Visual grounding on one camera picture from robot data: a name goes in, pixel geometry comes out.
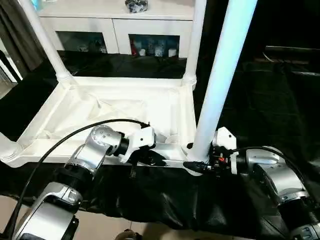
black tablecloth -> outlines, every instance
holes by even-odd
[[[63,53],[73,75],[100,77],[181,78],[185,60]],[[227,127],[243,146],[274,146],[296,159],[306,186],[320,200],[318,184],[320,79],[291,64],[240,63],[219,126]],[[210,63],[199,64],[193,93],[198,119]],[[48,61],[0,100],[0,132],[17,140],[57,82]],[[0,194],[17,198],[35,166],[10,168],[0,163]],[[60,164],[45,163],[24,199],[31,204]],[[103,166],[81,208],[137,222],[161,222],[193,229],[258,239],[283,239],[286,227],[269,198],[247,175],[216,179],[193,177],[183,169]]]

white tray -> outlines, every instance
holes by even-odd
[[[192,87],[181,79],[74,77],[76,84],[59,83],[25,129],[18,143],[22,153],[5,163],[20,167],[37,162],[57,141],[86,125],[108,119],[150,122],[159,149],[186,147],[194,139],[196,121]],[[110,123],[116,131],[130,135],[140,126]],[[46,162],[64,163],[83,144],[90,129],[58,147]]]

white pole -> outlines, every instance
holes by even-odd
[[[188,52],[188,58],[186,60],[185,73],[183,75],[183,84],[189,84],[196,87],[197,83],[197,63],[201,42],[202,29],[204,26],[204,19],[206,13],[207,0],[195,0],[194,14],[193,14],[193,26],[190,39],[190,47]]]
[[[229,0],[189,161],[206,162],[257,0]]]
[[[31,0],[20,0],[20,4],[27,16],[36,36],[38,37],[48,59],[50,60],[58,81],[72,82],[74,81],[70,72],[66,69],[62,62],[57,50],[53,46],[50,38],[48,37],[45,29],[41,25],[40,19],[37,15],[35,7],[32,5]]]

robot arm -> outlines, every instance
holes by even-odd
[[[128,138],[106,125],[94,127],[85,144],[77,148],[55,181],[45,187],[24,215],[13,239],[71,240],[79,224],[75,213],[105,156],[118,156],[126,163],[135,151],[154,146],[152,127],[142,128]]]
[[[320,223],[313,212],[314,203],[285,160],[263,149],[249,149],[246,151],[246,163],[256,182],[277,206],[290,232],[289,238],[320,239]]]
[[[214,135],[208,162],[184,162],[183,165],[217,177],[245,170],[277,206],[290,239],[319,240],[320,222],[313,212],[312,198],[297,174],[276,154],[281,152],[273,147],[253,148],[247,149],[243,158],[233,151],[236,148],[236,138],[222,127]]]

